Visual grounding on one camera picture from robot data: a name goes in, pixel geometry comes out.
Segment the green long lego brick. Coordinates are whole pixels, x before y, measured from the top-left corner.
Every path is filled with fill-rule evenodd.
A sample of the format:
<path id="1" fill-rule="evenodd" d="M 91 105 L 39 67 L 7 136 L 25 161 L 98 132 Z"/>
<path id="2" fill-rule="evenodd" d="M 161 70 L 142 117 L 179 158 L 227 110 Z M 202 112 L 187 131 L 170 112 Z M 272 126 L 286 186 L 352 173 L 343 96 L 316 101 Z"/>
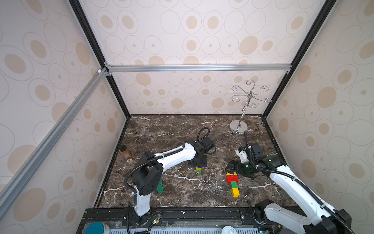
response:
<path id="1" fill-rule="evenodd" d="M 162 194 L 164 192 L 164 187 L 163 187 L 162 181 L 159 181 L 159 183 L 158 183 L 157 192 L 159 194 Z"/>

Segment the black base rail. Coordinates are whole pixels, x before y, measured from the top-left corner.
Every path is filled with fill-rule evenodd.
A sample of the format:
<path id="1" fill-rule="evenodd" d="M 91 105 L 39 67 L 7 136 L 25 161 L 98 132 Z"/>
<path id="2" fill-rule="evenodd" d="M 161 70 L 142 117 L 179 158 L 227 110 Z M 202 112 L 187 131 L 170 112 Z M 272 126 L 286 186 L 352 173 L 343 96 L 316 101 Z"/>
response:
<path id="1" fill-rule="evenodd" d="M 239 234 L 277 234 L 289 229 L 298 234 L 333 234 L 336 227 L 327 211 L 318 208 L 308 218 L 300 207 L 266 204 L 260 207 L 152 208 L 145 215 L 134 207 L 90 208 L 85 210 L 77 233 L 83 234 L 95 222 L 103 223 L 112 234 L 219 234 L 225 226 Z"/>

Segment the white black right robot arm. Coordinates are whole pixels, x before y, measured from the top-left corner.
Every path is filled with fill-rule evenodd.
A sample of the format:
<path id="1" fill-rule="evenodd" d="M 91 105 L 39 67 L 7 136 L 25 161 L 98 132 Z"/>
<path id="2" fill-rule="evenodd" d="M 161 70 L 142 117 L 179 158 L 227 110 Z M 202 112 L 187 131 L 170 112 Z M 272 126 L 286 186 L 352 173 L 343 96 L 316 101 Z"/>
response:
<path id="1" fill-rule="evenodd" d="M 236 175 L 251 179 L 263 174 L 279 185 L 301 208 L 303 215 L 282 208 L 265 199 L 249 209 L 250 217 L 260 225 L 277 223 L 297 234 L 352 234 L 352 218 L 337 210 L 307 187 L 278 155 L 250 155 L 238 152 L 240 160 L 232 160 L 225 171 L 228 183 Z"/>

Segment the aluminium horizontal back rail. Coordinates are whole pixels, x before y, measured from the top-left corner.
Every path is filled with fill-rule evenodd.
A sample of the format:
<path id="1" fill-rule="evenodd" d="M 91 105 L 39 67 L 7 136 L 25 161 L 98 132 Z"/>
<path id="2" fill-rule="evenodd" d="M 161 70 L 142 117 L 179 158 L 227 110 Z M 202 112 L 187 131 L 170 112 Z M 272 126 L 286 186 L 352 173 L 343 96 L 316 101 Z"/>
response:
<path id="1" fill-rule="evenodd" d="M 290 71 L 292 64 L 199 64 L 199 65 L 111 65 L 99 72 L 219 72 L 219 71 Z"/>

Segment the yellow square lego brick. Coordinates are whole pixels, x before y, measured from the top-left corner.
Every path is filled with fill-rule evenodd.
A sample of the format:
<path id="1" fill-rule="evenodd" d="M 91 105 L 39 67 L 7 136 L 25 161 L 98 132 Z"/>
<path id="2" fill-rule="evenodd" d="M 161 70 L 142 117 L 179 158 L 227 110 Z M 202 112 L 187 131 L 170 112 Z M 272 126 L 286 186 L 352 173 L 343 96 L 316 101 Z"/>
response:
<path id="1" fill-rule="evenodd" d="M 231 192 L 232 192 L 232 196 L 233 196 L 234 198 L 237 198 L 237 197 L 240 196 L 240 192 L 239 192 L 239 189 L 238 189 L 238 188 L 232 188 L 232 189 L 231 189 Z"/>

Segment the red long lego brick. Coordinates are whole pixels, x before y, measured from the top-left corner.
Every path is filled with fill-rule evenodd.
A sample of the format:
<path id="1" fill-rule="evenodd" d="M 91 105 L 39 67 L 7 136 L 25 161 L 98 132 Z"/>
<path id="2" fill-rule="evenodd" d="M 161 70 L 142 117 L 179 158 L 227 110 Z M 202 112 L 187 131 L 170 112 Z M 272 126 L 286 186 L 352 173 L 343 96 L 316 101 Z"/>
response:
<path id="1" fill-rule="evenodd" d="M 237 175 L 226 175 L 226 181 L 228 184 L 232 183 L 232 182 L 236 182 L 238 183 L 239 182 L 239 178 Z"/>

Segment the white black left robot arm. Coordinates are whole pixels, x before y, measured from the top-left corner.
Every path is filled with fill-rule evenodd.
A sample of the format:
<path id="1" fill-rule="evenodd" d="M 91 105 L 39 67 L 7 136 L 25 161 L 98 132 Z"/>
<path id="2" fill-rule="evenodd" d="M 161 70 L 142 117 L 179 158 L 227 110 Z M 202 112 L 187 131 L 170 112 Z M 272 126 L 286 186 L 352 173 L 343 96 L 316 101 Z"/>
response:
<path id="1" fill-rule="evenodd" d="M 185 161 L 203 159 L 215 145 L 208 136 L 184 141 L 180 146 L 162 153 L 145 152 L 124 179 L 125 186 L 134 195 L 133 208 L 137 216 L 147 214 L 151 207 L 151 193 L 164 172 Z"/>

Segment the brown cup at left wall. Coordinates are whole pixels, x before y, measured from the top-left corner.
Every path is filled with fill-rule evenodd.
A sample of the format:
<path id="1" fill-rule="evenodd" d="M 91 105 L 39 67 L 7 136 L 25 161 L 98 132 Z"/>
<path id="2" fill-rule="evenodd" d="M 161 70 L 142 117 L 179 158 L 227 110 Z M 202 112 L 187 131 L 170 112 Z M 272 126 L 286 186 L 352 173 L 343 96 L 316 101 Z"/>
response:
<path id="1" fill-rule="evenodd" d="M 126 145 L 120 145 L 119 152 L 125 160 L 128 160 L 132 157 L 132 154 Z"/>

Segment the teal round cap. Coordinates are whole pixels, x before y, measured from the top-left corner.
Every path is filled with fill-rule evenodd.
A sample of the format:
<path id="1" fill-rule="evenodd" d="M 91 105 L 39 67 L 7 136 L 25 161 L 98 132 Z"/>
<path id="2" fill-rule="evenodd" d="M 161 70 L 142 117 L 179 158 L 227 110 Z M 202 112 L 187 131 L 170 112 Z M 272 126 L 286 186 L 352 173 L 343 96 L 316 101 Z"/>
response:
<path id="1" fill-rule="evenodd" d="M 110 234 L 110 227 L 108 224 L 102 222 L 94 222 L 84 230 L 84 234 Z"/>

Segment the black vertical frame post left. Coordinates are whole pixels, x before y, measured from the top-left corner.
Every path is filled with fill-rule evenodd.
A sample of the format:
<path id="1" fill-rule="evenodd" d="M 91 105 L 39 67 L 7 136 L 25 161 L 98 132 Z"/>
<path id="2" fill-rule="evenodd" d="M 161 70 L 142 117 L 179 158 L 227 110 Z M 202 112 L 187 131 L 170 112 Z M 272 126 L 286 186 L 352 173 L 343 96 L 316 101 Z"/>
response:
<path id="1" fill-rule="evenodd" d="M 106 60 L 104 58 L 104 55 L 101 51 L 101 48 L 98 44 L 98 41 L 96 39 L 96 36 L 94 35 L 94 32 L 89 24 L 89 21 L 83 11 L 83 7 L 81 6 L 80 2 L 79 1 L 76 1 L 76 0 L 69 0 L 68 1 L 70 6 L 72 7 L 72 10 L 85 34 L 85 37 L 94 53 L 94 56 L 96 57 L 99 65 L 101 68 L 106 68 L 107 70 L 109 69 L 109 66 L 106 65 Z M 129 113 L 128 111 L 128 108 L 124 102 L 124 99 L 119 91 L 119 88 L 118 88 L 118 85 L 117 83 L 115 82 L 115 79 L 113 77 L 113 75 L 109 72 L 109 75 L 106 76 L 107 78 L 107 81 L 125 115 L 126 118 L 130 118 L 131 117 L 131 114 Z"/>

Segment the black vertical frame post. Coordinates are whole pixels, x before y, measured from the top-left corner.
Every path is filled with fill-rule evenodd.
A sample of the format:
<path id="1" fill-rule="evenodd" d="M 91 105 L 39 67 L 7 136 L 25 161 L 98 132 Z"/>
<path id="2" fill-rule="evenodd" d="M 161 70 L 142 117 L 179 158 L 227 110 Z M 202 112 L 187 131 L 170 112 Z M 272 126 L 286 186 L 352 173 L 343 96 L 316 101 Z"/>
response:
<path id="1" fill-rule="evenodd" d="M 326 19 L 328 18 L 329 14 L 333 10 L 334 6 L 336 5 L 337 0 L 327 0 L 324 2 L 320 12 L 317 14 L 316 19 L 313 21 L 313 24 L 308 31 L 304 41 L 302 42 L 299 50 L 297 51 L 294 59 L 291 62 L 291 69 L 290 71 L 286 72 L 284 77 L 282 78 L 278 88 L 276 89 L 273 97 L 272 102 L 267 106 L 265 112 L 263 113 L 263 118 L 266 119 L 272 109 L 274 108 L 277 100 L 279 99 L 280 95 L 282 94 L 283 90 L 287 86 L 289 80 L 291 79 L 292 75 L 298 68 L 299 64 L 301 63 L 302 59 L 306 55 L 309 47 L 311 46 L 312 42 L 316 38 L 318 32 L 321 30 L 323 24 L 325 23 Z"/>
<path id="2" fill-rule="evenodd" d="M 81 6 L 80 2 L 79 1 L 76 1 L 76 0 L 69 0 L 68 1 L 70 6 L 72 7 L 72 10 L 85 34 L 85 37 L 94 53 L 94 56 L 96 57 L 99 65 L 101 68 L 106 68 L 107 70 L 109 69 L 109 66 L 106 65 L 106 60 L 104 58 L 104 55 L 101 51 L 101 48 L 98 44 L 98 41 L 96 39 L 96 36 L 94 35 L 94 32 L 89 24 L 89 21 L 83 11 L 83 7 Z M 124 99 L 119 91 L 119 88 L 118 88 L 118 85 L 117 83 L 115 82 L 115 79 L 113 77 L 113 75 L 109 72 L 109 75 L 106 76 L 107 78 L 107 81 L 125 115 L 126 118 L 130 118 L 131 117 L 131 114 L 129 113 L 128 111 L 128 108 L 124 102 Z"/>

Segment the aluminium left diagonal rail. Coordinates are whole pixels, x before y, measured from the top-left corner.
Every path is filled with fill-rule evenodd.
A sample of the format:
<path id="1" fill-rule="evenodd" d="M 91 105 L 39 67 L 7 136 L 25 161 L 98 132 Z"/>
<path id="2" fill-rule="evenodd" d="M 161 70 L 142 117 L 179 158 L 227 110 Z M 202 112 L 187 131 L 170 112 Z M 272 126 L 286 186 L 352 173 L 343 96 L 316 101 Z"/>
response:
<path id="1" fill-rule="evenodd" d="M 67 127 L 82 109 L 92 92 L 96 89 L 101 80 L 106 77 L 108 71 L 108 68 L 102 67 L 95 74 L 95 76 L 88 82 L 82 92 L 77 96 L 62 117 L 46 135 L 43 141 L 41 141 L 41 143 L 36 147 L 28 160 L 9 181 L 8 185 L 1 193 L 1 218 L 4 218 L 22 190 L 39 169 L 46 157 L 50 154 L 51 150 L 61 138 L 62 134 L 66 131 Z"/>

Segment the black vertical frame post right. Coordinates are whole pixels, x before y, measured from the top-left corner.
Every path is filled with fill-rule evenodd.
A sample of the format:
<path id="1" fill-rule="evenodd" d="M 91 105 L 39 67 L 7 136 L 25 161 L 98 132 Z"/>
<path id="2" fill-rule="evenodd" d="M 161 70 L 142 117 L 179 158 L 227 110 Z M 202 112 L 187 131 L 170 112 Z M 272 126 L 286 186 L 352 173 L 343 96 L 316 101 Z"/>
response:
<path id="1" fill-rule="evenodd" d="M 294 59 L 291 62 L 291 69 L 290 71 L 286 72 L 284 77 L 282 78 L 278 88 L 276 89 L 273 97 L 272 102 L 267 106 L 265 112 L 263 113 L 263 118 L 266 119 L 272 109 L 274 108 L 277 100 L 279 99 L 280 95 L 282 94 L 283 90 L 287 86 L 289 80 L 291 79 L 292 75 L 298 68 L 299 64 L 301 63 L 302 59 L 306 55 L 309 47 L 311 46 L 312 42 L 316 38 L 318 32 L 321 30 L 323 24 L 325 23 L 326 19 L 328 18 L 329 14 L 333 10 L 334 6 L 336 5 L 337 0 L 327 0 L 324 2 L 320 12 L 317 14 L 316 19 L 313 21 L 313 24 L 308 31 L 304 41 L 302 42 L 299 50 L 297 51 Z"/>

